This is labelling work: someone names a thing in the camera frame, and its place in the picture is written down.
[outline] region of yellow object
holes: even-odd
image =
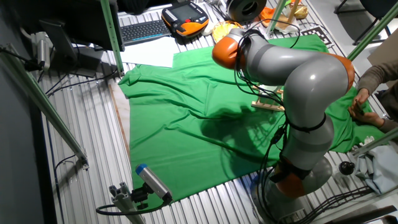
[[[223,37],[229,34],[233,28],[242,28],[240,24],[233,21],[219,22],[214,26],[213,38],[218,43]]]
[[[298,5],[296,11],[294,12],[294,17],[296,17],[296,19],[305,19],[307,15],[308,8],[303,5]]]

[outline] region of keyboard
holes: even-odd
[[[163,20],[124,26],[121,27],[121,30],[123,42],[126,46],[155,40],[171,34]]]

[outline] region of black mount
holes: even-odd
[[[147,183],[144,183],[142,187],[132,190],[131,191],[131,200],[133,202],[140,202],[141,204],[137,206],[138,210],[142,210],[148,207],[147,203],[144,203],[143,201],[148,199],[149,194],[153,194],[154,191],[147,185]]]

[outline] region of wooden board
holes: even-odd
[[[116,114],[118,116],[119,125],[126,145],[127,154],[130,155],[130,104],[122,89],[117,83],[109,84],[112,101]]]

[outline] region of green fabric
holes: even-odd
[[[270,40],[284,47],[294,41]],[[327,52],[316,35],[301,37],[295,48]],[[211,51],[207,47],[175,54],[173,68],[138,65],[120,82],[131,108],[134,188],[143,184],[134,172],[141,163],[163,180],[174,200],[258,170],[273,133],[285,120],[283,113],[252,108],[256,96],[241,92],[233,71],[214,63]],[[345,152],[367,135],[382,135],[352,122],[347,107],[355,94],[351,89],[327,110],[335,124],[334,151]],[[273,146],[270,161],[278,156]],[[155,195],[148,202],[149,207],[161,204]]]

